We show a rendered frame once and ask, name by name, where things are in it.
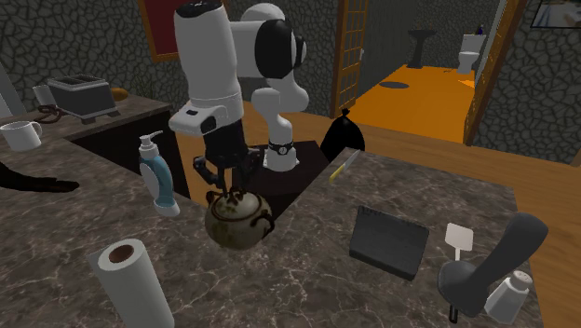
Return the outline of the white mug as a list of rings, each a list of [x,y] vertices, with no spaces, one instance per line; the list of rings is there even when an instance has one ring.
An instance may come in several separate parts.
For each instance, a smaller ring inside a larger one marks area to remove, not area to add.
[[[16,152],[35,149],[42,144],[43,130],[35,121],[16,121],[0,127],[9,147]]]

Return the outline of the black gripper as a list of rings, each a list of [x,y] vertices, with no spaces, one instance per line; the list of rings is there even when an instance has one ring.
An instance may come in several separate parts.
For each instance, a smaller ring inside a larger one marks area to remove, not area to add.
[[[204,137],[205,156],[194,158],[194,169],[209,185],[227,191],[224,169],[233,168],[233,186],[245,190],[255,172],[263,166],[263,152],[249,151],[245,142],[242,121],[216,129]],[[218,168],[213,173],[207,161]]]

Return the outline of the dark grey notebook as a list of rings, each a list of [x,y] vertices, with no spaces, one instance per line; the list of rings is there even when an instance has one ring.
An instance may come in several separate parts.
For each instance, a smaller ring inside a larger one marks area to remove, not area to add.
[[[421,264],[428,236],[429,230],[423,225],[359,206],[349,255],[412,281]]]

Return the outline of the yellow handled knife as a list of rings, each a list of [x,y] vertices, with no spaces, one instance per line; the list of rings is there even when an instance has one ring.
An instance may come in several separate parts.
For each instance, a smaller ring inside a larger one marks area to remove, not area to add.
[[[335,178],[342,172],[346,171],[349,166],[353,163],[353,161],[357,158],[358,154],[360,153],[359,150],[355,151],[347,161],[345,161],[329,178],[329,183],[331,184]]]

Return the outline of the dark grey curved scoop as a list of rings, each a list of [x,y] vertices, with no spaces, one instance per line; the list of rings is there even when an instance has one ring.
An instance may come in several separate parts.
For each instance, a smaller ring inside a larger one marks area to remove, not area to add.
[[[537,217],[517,213],[492,252],[479,266],[459,260],[445,263],[439,270],[441,296],[464,315],[474,318],[483,309],[492,283],[527,261],[542,245],[548,227]]]

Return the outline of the black garbage bag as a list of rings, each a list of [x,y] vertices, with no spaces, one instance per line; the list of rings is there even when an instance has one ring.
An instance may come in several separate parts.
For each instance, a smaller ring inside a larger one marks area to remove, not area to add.
[[[365,140],[360,128],[348,117],[350,110],[344,108],[329,127],[320,145],[320,150],[332,162],[346,147],[365,150]]]

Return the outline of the white toilet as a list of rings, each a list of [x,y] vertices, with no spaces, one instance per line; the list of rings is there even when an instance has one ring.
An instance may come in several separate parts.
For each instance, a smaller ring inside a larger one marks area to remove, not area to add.
[[[457,73],[467,75],[472,71],[472,65],[478,59],[486,34],[464,34],[458,55]]]

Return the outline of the wooden lattice door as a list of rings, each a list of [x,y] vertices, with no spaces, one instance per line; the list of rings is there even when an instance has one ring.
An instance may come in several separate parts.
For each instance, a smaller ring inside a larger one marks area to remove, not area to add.
[[[360,61],[369,0],[338,0],[330,118],[358,97]]]

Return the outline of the white paper towel roll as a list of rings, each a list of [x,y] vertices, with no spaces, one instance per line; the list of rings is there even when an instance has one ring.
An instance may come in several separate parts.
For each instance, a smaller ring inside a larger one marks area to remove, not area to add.
[[[174,318],[144,244],[124,239],[87,260],[127,328],[174,328]]]

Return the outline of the blue white soap dispenser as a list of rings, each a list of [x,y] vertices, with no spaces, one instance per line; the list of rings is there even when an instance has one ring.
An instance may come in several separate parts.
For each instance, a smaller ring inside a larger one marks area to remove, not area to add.
[[[152,141],[161,133],[162,130],[158,130],[140,137],[140,172],[154,199],[155,210],[163,216],[174,217],[180,214],[180,207],[174,198],[172,175],[157,144]]]

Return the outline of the dark pedestal sink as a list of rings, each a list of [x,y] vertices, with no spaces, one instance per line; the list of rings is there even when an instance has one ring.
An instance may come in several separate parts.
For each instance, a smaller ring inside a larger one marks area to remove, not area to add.
[[[422,53],[424,42],[427,40],[428,37],[435,35],[437,32],[434,30],[425,30],[425,29],[416,29],[416,30],[409,30],[408,34],[412,38],[416,40],[416,46],[414,49],[414,53],[412,55],[411,60],[407,64],[408,68],[412,69],[421,69],[423,64],[421,63],[422,60]]]

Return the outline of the grey toaster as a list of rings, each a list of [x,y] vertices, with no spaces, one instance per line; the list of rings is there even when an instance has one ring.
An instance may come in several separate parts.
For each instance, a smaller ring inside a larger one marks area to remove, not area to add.
[[[96,121],[97,116],[119,116],[108,82],[91,75],[69,75],[50,78],[47,85],[56,105],[83,124]]]

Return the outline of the olive round teapot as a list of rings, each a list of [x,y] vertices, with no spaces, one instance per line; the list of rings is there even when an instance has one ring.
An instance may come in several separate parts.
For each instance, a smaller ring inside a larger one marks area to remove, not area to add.
[[[272,210],[258,194],[234,188],[226,194],[209,191],[206,199],[205,228],[222,247],[247,250],[275,228]]]

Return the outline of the wooden door frame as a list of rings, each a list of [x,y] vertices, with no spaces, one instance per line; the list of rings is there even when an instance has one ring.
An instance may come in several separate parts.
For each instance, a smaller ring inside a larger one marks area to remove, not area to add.
[[[495,81],[510,49],[514,34],[528,0],[501,0],[497,23],[491,30],[486,48],[487,56],[481,61],[475,94],[466,113],[463,144],[471,146],[493,92]]]

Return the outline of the red picture wooden frame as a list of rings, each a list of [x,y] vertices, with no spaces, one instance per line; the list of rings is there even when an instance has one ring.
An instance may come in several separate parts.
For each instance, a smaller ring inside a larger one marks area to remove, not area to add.
[[[175,10],[186,0],[137,0],[153,62],[179,58],[175,40]]]

